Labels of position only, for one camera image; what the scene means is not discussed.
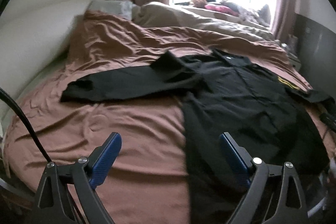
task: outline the yellow stripe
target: yellow stripe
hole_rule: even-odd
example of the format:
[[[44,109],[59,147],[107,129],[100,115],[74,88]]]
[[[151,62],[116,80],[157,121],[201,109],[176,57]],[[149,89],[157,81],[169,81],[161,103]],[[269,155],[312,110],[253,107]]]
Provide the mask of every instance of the yellow stripe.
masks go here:
[[[280,76],[278,76],[278,80],[279,80],[281,83],[290,86],[292,89],[300,90],[300,88],[299,88],[298,86],[293,85],[292,83],[290,83],[290,82],[288,82],[287,80],[281,78]]]

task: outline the bedside table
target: bedside table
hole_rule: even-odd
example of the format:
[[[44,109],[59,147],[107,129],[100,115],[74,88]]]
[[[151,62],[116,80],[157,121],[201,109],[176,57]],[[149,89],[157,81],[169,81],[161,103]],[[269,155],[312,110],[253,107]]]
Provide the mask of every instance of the bedside table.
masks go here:
[[[290,63],[293,65],[293,68],[298,72],[301,68],[300,60],[294,54],[291,53],[288,53],[288,58]]]

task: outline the wall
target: wall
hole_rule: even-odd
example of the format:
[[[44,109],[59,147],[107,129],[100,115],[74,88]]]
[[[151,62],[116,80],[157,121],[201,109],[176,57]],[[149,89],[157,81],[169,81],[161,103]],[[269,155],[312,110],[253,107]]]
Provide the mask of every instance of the wall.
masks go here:
[[[297,0],[295,12],[300,73],[336,98],[336,12],[328,0]]]

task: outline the white wall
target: white wall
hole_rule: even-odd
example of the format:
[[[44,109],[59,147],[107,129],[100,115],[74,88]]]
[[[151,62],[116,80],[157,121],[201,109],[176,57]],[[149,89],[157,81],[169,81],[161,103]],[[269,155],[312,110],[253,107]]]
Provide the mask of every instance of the white wall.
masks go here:
[[[328,0],[297,0],[295,12],[336,33],[336,12]]]

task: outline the bed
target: bed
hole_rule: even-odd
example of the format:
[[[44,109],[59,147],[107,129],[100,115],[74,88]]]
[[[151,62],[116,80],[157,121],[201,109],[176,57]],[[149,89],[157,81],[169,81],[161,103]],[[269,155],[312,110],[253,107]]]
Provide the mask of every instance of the bed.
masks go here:
[[[207,54],[215,46],[247,56],[303,90],[311,88],[266,30],[160,3],[133,7],[130,22],[99,11],[85,12],[92,0],[33,1],[22,5],[21,12],[11,12],[16,1],[22,0],[12,0],[0,20],[1,87],[18,99],[57,164],[89,155],[112,131],[121,134],[121,153],[97,189],[116,223],[189,222],[181,102],[175,96],[161,96],[118,103],[60,103],[70,81],[93,72],[147,65],[167,50],[183,56]],[[15,32],[18,26],[21,31]],[[319,121],[316,106],[305,108],[333,157],[333,134]],[[22,191],[32,196],[45,160],[3,104],[0,115],[6,173],[23,182],[28,189]]]

